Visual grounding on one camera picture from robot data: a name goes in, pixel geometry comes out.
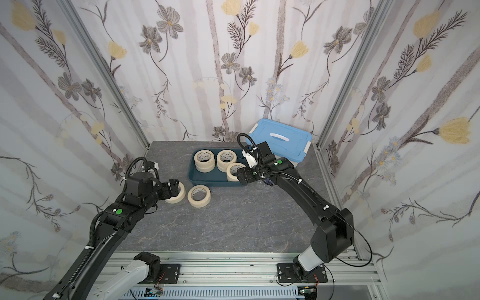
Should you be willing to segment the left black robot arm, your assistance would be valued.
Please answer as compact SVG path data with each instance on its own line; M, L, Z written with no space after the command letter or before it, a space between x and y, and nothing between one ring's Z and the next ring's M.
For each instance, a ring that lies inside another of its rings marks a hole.
M135 226L157 208L158 202L179 195L180 182L160 181L155 164L137 157L126 168L125 183L116 201L97 213L89 227L89 241L45 300L85 300L111 256Z

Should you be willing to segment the cream masking tape roll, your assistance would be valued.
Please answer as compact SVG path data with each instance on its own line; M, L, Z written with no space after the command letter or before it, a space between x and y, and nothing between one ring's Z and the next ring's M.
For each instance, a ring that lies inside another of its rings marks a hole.
M230 165L237 162L237 155L234 151L222 150L217 154L216 161L218 170L225 173Z
M194 208L203 208L211 202L211 191L207 186L197 185L189 190L187 198Z
M226 170L227 181L232 183L237 183L240 180L238 179L238 171L245 167L244 164L235 162L230 164Z
M194 155L194 163L198 170L210 172L216 166L215 155L209 150L200 150Z
M173 205L173 204L179 203L182 200L184 200L184 198L186 196L186 189L185 189L185 186L182 182L179 182L178 191L179 191L179 194L177 196L172 197L172 198L166 200L165 202Z

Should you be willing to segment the small circuit board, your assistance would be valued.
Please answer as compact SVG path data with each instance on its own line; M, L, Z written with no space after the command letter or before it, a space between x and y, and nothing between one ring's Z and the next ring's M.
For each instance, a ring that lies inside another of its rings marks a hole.
M144 292L144 297L153 298L160 297L163 295L163 288L147 287Z

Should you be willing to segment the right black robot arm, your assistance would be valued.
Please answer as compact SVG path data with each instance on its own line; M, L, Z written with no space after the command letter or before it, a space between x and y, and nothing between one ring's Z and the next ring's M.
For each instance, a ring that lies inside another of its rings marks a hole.
M354 245L356 235L363 237L355 228L350 210L339 209L325 200L304 180L289 159L277 158L267 142L257 144L250 135L240 133L237 143L247 160L247 166L237 171L241 185L261 182L266 186L278 187L293 199L316 226L310 245L293 260L292 269L297 283L312 278L316 271Z

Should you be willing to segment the lower cream tape roll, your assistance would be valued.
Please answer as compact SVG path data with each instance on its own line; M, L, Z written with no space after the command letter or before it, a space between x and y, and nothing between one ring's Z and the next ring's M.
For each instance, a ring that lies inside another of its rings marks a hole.
M196 169L200 173L209 173L212 170L214 170L216 165L211 165L211 166L196 166Z

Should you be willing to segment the teal plastic storage tray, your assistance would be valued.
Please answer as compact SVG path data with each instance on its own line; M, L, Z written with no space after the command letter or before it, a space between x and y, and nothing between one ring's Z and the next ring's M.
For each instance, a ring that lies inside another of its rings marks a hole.
M217 154L224 150L222 148L212 148L206 149L211 151L215 155L216 167L214 170L208 173L198 172L194 162L194 155L203 149L196 150L191 157L191 162L189 165L189 171L187 172L187 177L193 185L204 185L209 188L211 187L240 187L240 182L228 182L225 172L221 172L217 167L216 157Z

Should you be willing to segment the blue lidded storage box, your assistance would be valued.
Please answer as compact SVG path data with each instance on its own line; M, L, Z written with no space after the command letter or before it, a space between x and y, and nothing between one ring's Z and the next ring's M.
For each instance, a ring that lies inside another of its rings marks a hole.
M304 161L313 141L311 133L269 119L258 121L249 136L257 145L267 142L276 157L285 157L294 166Z

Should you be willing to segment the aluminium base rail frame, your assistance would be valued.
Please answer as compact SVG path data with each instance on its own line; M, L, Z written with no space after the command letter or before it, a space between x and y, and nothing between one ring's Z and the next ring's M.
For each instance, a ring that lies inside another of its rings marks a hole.
M116 251L90 291L89 300L145 299L158 288L159 300L182 299L302 299L307 287L322 300L386 300L376 268L363 266L353 249L309 279L297 279L291 266L295 252L160 252L160 274L146 283L149 267L136 261L137 252Z

